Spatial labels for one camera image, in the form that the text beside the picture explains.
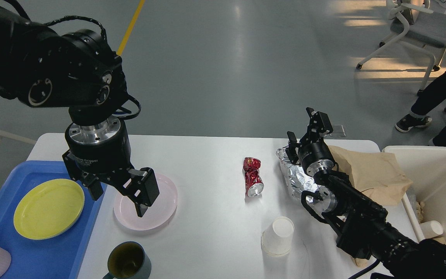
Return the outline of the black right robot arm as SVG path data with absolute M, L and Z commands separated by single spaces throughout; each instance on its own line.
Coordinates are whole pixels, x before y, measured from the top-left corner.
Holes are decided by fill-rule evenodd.
M 376 258 L 375 263 L 354 274 L 361 277 L 379 263 L 390 275 L 372 272 L 372 279 L 446 279 L 446 245 L 432 239 L 414 242 L 386 222 L 387 210 L 354 189 L 346 173 L 334 170 L 336 161 L 324 136 L 333 132 L 326 113 L 307 107 L 306 134 L 298 141 L 287 132 L 286 154 L 314 179 L 318 189 L 301 193 L 303 207 L 336 232 L 336 245 L 354 258 Z

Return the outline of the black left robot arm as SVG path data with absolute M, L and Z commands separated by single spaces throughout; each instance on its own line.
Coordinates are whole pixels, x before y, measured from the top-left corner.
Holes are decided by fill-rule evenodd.
M 135 169 L 130 161 L 125 121 L 138 116 L 124 108 L 140 103 L 127 92 L 122 58 L 113 51 L 106 30 L 88 29 L 58 35 L 64 21 L 98 21 L 66 16 L 48 23 L 30 20 L 16 0 L 12 12 L 0 6 L 0 95 L 29 107 L 67 107 L 72 123 L 65 132 L 63 154 L 71 179 L 81 181 L 92 199 L 111 185 L 143 217 L 159 196 L 154 170 Z

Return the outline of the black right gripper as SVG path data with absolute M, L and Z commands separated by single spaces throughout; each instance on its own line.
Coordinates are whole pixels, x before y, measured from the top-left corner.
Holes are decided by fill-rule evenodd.
M 286 154 L 290 163 L 301 165 L 308 176 L 325 175 L 330 173 L 336 164 L 329 147 L 323 141 L 325 135 L 333 132 L 333 125 L 326 113 L 315 111 L 311 107 L 307 107 L 306 112 L 310 121 L 305 143 L 300 144 L 294 132 L 287 132 Z

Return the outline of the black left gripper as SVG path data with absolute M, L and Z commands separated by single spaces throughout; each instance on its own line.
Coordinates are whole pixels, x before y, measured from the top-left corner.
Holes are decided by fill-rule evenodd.
M 63 155 L 69 176 L 88 189 L 94 201 L 104 194 L 102 183 L 124 188 L 124 196 L 143 217 L 159 196 L 152 168 L 133 169 L 125 122 L 116 116 L 93 126 L 72 123 L 65 132 L 69 150 Z

